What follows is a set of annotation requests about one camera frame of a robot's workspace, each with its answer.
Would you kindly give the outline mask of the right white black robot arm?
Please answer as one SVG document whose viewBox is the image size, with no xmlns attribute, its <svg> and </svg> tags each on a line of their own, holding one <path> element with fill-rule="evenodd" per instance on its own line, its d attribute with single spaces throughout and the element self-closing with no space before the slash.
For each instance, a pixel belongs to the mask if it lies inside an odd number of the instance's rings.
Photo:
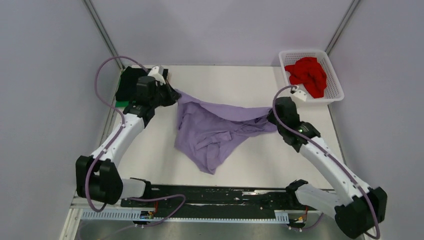
<svg viewBox="0 0 424 240">
<path fill-rule="evenodd" d="M 292 182 L 285 195 L 292 209 L 301 205 L 313 207 L 333 218 L 339 229 L 355 239 L 375 230 L 373 239 L 381 237 L 380 223 L 385 220 L 388 195 L 381 188 L 372 188 L 337 159 L 309 122 L 301 121 L 297 106 L 290 97 L 277 97 L 267 120 L 276 125 L 284 142 L 301 154 L 324 176 L 334 193 L 318 189 L 306 180 Z"/>
</svg>

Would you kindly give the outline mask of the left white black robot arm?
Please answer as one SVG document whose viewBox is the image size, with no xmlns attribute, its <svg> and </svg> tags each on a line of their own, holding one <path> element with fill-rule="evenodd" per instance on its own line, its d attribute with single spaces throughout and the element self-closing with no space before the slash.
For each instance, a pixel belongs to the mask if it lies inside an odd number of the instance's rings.
<svg viewBox="0 0 424 240">
<path fill-rule="evenodd" d="M 105 142 L 91 155 L 76 160 L 76 192 L 89 202 L 113 205 L 118 200 L 134 198 L 146 207 L 153 201 L 153 193 L 148 189 L 150 182 L 122 178 L 118 165 L 133 140 L 154 117 L 156 108 L 174 105 L 181 95 L 160 74 L 140 77 L 135 89 L 135 96 L 119 113 L 121 120 Z"/>
</svg>

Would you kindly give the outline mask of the red t shirt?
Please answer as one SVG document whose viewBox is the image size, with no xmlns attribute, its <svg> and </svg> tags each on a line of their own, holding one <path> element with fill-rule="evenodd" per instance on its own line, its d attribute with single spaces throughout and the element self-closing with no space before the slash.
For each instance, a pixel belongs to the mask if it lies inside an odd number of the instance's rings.
<svg viewBox="0 0 424 240">
<path fill-rule="evenodd" d="M 303 85 L 314 99 L 325 96 L 327 74 L 316 57 L 303 57 L 284 69 L 290 73 L 292 85 Z"/>
</svg>

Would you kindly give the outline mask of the folded green t shirt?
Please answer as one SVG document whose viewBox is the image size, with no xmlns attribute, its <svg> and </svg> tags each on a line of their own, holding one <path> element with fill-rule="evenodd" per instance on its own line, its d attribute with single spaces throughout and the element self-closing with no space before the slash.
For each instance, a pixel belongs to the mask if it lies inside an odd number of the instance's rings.
<svg viewBox="0 0 424 240">
<path fill-rule="evenodd" d="M 129 105 L 129 101 L 116 101 L 115 107 L 116 108 L 125 108 Z"/>
</svg>

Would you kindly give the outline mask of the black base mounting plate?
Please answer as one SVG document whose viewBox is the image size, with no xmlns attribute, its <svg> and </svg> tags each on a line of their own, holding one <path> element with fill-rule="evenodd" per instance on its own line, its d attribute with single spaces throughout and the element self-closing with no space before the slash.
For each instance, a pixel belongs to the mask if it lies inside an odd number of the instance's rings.
<svg viewBox="0 0 424 240">
<path fill-rule="evenodd" d="M 185 203 L 177 210 L 185 196 Z M 194 185 L 151 186 L 142 202 L 121 200 L 121 207 L 156 208 L 156 217 L 166 217 L 172 211 L 175 218 L 192 219 L 273 219 L 275 211 L 304 213 L 308 207 L 301 205 L 293 193 L 284 188 L 224 187 Z"/>
</svg>

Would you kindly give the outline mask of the folded black t shirt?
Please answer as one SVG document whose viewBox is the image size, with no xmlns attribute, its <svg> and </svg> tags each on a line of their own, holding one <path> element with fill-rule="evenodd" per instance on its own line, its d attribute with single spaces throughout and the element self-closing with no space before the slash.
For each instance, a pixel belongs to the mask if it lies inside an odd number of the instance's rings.
<svg viewBox="0 0 424 240">
<path fill-rule="evenodd" d="M 143 69 L 140 67 L 128 66 L 121 73 L 118 89 L 115 94 L 116 101 L 129 101 L 129 103 L 136 103 L 136 84 L 140 77 L 148 76 L 151 68 Z M 163 77 L 166 80 L 168 71 L 163 70 Z"/>
</svg>

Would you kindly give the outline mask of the purple t shirt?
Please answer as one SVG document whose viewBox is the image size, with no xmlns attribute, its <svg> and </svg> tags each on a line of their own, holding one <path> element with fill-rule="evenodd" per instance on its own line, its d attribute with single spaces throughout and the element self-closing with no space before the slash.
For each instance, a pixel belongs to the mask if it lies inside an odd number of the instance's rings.
<svg viewBox="0 0 424 240">
<path fill-rule="evenodd" d="M 269 107 L 241 107 L 199 100 L 187 93 L 177 101 L 174 147 L 198 169 L 215 174 L 230 154 L 248 138 L 274 133 Z"/>
</svg>

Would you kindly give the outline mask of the white plastic basket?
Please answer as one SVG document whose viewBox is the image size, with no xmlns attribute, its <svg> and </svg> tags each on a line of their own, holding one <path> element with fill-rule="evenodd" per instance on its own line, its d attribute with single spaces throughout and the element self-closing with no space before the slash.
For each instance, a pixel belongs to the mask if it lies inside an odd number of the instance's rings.
<svg viewBox="0 0 424 240">
<path fill-rule="evenodd" d="M 328 57 L 328 55 L 317 49 L 301 49 L 301 50 L 283 50 L 278 53 L 279 62 L 281 65 L 283 79 L 287 85 L 292 85 L 289 81 L 290 73 L 285 70 L 285 66 L 293 65 L 296 61 L 304 57 L 314 57 L 317 58 L 317 61 L 321 64 L 323 70 L 327 75 L 327 88 L 324 92 L 324 97 L 322 98 L 313 98 L 305 89 L 302 84 L 294 84 L 300 86 L 300 88 L 306 92 L 307 100 L 305 102 L 295 99 L 297 103 L 304 106 L 313 106 L 313 105 L 328 105 L 332 102 L 341 101 L 344 99 L 345 95 L 342 90 L 339 79 L 336 75 L 336 72 L 333 68 L 333 65 Z"/>
</svg>

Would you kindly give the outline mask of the aluminium frame rail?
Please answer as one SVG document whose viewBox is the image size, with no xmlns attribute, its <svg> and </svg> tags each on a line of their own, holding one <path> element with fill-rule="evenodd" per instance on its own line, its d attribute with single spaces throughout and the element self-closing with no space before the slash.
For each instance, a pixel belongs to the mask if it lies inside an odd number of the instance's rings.
<svg viewBox="0 0 424 240">
<path fill-rule="evenodd" d="M 194 186 L 194 185 L 152 185 L 140 201 L 129 198 L 119 199 L 115 203 L 103 203 L 92 199 L 95 208 L 102 206 L 122 208 L 152 208 L 158 202 L 158 213 L 163 215 L 181 203 L 181 195 L 185 196 L 183 210 L 203 211 L 229 214 L 234 217 L 238 211 L 247 214 L 263 214 L 276 210 L 305 210 L 307 207 L 317 210 L 319 200 L 306 200 L 298 191 L 291 188 L 252 188 L 226 186 Z"/>
</svg>

